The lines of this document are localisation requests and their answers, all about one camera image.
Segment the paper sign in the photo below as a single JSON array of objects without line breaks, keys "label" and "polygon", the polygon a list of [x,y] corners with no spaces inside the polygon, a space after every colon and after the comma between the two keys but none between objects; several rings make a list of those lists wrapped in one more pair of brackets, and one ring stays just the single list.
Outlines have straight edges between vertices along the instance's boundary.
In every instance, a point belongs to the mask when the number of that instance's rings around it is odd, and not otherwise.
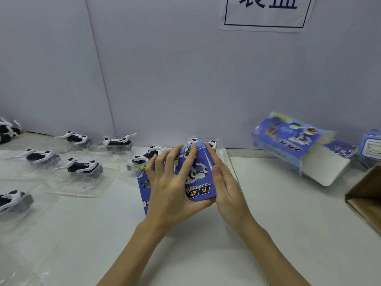
[{"label": "paper sign", "polygon": [[301,31],[315,0],[224,0],[220,29]]}]

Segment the wall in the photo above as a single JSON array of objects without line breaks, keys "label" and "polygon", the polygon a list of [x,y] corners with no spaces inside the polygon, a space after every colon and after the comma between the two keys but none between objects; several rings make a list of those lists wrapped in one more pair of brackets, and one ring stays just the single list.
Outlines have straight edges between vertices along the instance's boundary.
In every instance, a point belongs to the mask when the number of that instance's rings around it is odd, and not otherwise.
[{"label": "wall", "polygon": [[298,34],[218,30],[221,0],[87,0],[115,127],[250,148],[270,111],[357,142],[380,125],[381,0],[316,0]]},{"label": "wall", "polygon": [[0,116],[114,134],[85,0],[1,0],[0,24]]}]

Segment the fingernail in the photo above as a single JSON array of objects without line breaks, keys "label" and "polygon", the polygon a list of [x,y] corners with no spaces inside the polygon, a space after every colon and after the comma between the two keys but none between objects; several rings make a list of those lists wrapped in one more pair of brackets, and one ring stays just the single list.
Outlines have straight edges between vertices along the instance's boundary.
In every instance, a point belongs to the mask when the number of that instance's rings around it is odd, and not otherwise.
[{"label": "fingernail", "polygon": [[221,173],[221,169],[218,165],[214,165],[214,167],[212,168],[212,172],[219,175]]}]

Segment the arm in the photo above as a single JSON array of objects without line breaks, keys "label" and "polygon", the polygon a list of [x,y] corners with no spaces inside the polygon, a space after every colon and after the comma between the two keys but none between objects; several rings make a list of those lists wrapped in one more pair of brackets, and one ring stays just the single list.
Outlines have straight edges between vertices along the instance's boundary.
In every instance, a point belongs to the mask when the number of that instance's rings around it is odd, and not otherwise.
[{"label": "arm", "polygon": [[98,286],[137,285],[152,253],[169,230],[216,201],[192,202],[185,195],[185,181],[196,157],[197,147],[192,145],[189,156],[176,175],[173,172],[174,161],[182,146],[178,145],[151,158],[145,168],[151,183],[147,215]]},{"label": "arm", "polygon": [[271,286],[310,286],[288,262],[271,240],[269,233],[257,224],[245,197],[228,167],[209,144],[206,144],[215,166],[213,184],[217,191],[217,207],[224,221],[241,237],[257,260]]}]

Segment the white label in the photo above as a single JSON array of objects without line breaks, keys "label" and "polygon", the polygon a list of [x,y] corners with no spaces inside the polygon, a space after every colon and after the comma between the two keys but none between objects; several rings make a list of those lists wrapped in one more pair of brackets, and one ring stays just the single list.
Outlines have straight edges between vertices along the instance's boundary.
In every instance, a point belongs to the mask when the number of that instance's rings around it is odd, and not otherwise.
[{"label": "white label", "polygon": [[361,154],[381,160],[381,140],[369,138],[365,141]]},{"label": "white label", "polygon": [[301,31],[315,0],[224,0],[220,29]]}]

